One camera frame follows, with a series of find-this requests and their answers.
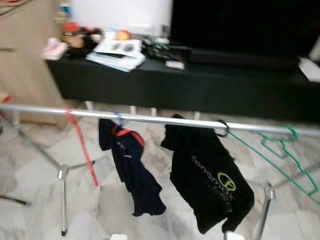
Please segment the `green hanger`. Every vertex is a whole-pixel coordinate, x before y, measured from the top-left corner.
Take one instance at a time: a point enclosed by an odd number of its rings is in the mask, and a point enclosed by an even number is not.
[[[307,191],[306,189],[304,189],[301,185],[299,185],[299,183],[297,183],[294,179],[292,179],[285,171],[283,171],[279,166],[277,166],[275,163],[273,163],[268,157],[266,157],[264,154],[262,154],[261,152],[256,150],[253,146],[251,146],[250,144],[248,144],[247,142],[242,140],[240,137],[238,137],[237,135],[232,133],[229,129],[227,129],[226,131],[230,135],[232,135],[233,137],[238,139],[240,142],[242,142],[244,145],[249,147],[251,150],[256,152],[258,155],[260,155],[262,158],[264,158],[268,163],[270,163],[274,168],[276,168],[280,173],[282,173],[290,182],[292,182],[298,189],[300,189],[304,194],[306,194],[314,203],[320,205],[320,200],[316,199],[314,197],[314,194],[319,192],[319,186],[317,185],[316,181],[312,178],[311,174],[302,167],[300,161],[287,149],[287,146],[286,146],[286,143],[294,143],[298,139],[298,134],[293,128],[288,127],[288,126],[285,126],[285,127],[288,128],[292,132],[292,135],[293,135],[292,138],[271,138],[271,137],[269,137],[265,134],[262,134],[260,132],[257,132],[257,134],[262,137],[262,139],[261,139],[262,146],[264,146],[266,149],[268,149],[271,153],[273,153],[274,155],[276,155],[278,158],[280,158],[282,160],[285,160],[287,158],[291,158],[296,162],[296,164],[297,164],[298,168],[301,170],[301,172],[303,172],[309,178],[309,180],[312,182],[312,184],[314,186],[314,190],[312,190],[312,191]],[[281,148],[282,148],[284,154],[278,154],[277,152],[275,152],[272,148],[270,148],[268,146],[268,142],[280,142]]]

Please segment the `orange ball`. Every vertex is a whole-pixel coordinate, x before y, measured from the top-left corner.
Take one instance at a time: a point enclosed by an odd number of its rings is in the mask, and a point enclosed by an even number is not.
[[[118,40],[129,40],[131,39],[131,35],[127,30],[120,30],[117,34]]]

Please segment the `green logo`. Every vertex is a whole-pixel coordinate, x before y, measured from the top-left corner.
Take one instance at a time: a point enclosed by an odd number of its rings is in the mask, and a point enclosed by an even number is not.
[[[219,182],[224,186],[229,192],[236,190],[236,185],[234,181],[225,173],[219,172],[218,173]]]

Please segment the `tiled floor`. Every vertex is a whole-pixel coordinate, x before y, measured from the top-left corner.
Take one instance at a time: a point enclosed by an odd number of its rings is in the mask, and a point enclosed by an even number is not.
[[[97,110],[128,113],[129,107],[96,103]],[[137,114],[150,115],[149,108],[138,108]],[[161,110],[159,116],[179,113],[192,119],[192,112]],[[246,124],[282,124],[274,120],[202,114],[201,120],[224,119]],[[79,121],[88,151],[101,187],[94,188],[86,168],[72,171],[67,177],[67,211],[69,229],[61,237],[61,184],[57,171],[42,156],[33,152],[16,134],[4,128],[0,136],[0,193],[32,202],[31,207],[0,199],[0,240],[108,240],[112,234],[127,234],[129,240],[222,240],[222,223],[207,234],[197,230],[192,209],[182,199],[169,180],[172,152],[160,147],[165,136],[162,124],[126,122],[125,127],[144,138],[142,161],[163,190],[160,197],[167,210],[160,216],[144,214],[134,217],[131,195],[120,182],[110,151],[102,152],[98,144],[98,120],[83,117]],[[61,164],[84,163],[75,130],[71,126],[60,130],[54,126],[23,124],[22,129],[37,144]],[[276,161],[291,175],[298,171],[292,161],[277,160],[260,144],[260,138],[248,132],[236,132],[259,151]],[[255,239],[255,231],[264,201],[263,185],[276,185],[285,178],[269,163],[232,136],[221,139],[235,157],[236,164],[255,192],[255,206],[236,232],[246,240]],[[319,139],[300,138],[289,146],[304,167],[320,162]],[[320,184],[320,170],[313,173]],[[305,179],[304,186],[310,186]],[[270,205],[263,240],[319,240],[320,206],[303,195],[292,184],[276,189],[276,199]]]

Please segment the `television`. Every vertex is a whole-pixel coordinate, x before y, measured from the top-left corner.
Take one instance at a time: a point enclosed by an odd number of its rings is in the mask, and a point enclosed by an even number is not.
[[[173,0],[170,40],[174,45],[229,53],[307,56],[320,36],[316,5],[281,0]]]

